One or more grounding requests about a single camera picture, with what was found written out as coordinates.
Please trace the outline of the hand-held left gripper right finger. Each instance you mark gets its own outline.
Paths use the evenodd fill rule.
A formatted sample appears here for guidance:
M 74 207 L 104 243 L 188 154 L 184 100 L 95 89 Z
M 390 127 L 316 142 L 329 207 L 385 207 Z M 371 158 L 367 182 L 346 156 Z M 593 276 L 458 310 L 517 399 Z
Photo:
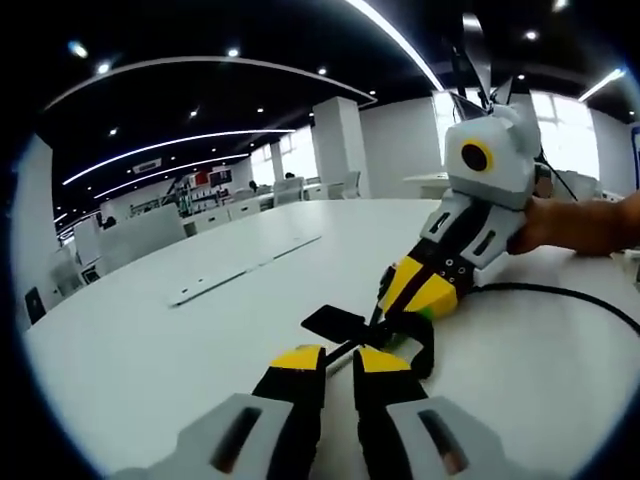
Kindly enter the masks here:
M 426 394 L 410 365 L 360 347 L 353 356 L 358 438 L 372 479 L 504 479 L 496 433 L 444 397 Z

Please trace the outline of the person's right hand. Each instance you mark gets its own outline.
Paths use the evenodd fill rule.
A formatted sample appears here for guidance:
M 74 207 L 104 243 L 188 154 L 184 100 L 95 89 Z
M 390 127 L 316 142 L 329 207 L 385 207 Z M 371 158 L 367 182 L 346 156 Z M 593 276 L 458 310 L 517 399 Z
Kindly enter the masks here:
M 532 197 L 524 213 L 525 223 L 507 243 L 510 254 L 552 246 L 580 255 L 606 256 L 624 248 L 624 224 L 618 204 Z

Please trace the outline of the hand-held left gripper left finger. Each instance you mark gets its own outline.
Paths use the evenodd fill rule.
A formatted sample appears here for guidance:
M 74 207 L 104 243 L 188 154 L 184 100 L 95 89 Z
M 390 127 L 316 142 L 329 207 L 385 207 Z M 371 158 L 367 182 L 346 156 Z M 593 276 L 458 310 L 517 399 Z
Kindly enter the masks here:
M 306 479 L 321 432 L 326 349 L 304 345 L 267 368 L 252 392 L 233 394 L 178 436 L 153 465 L 113 479 Z

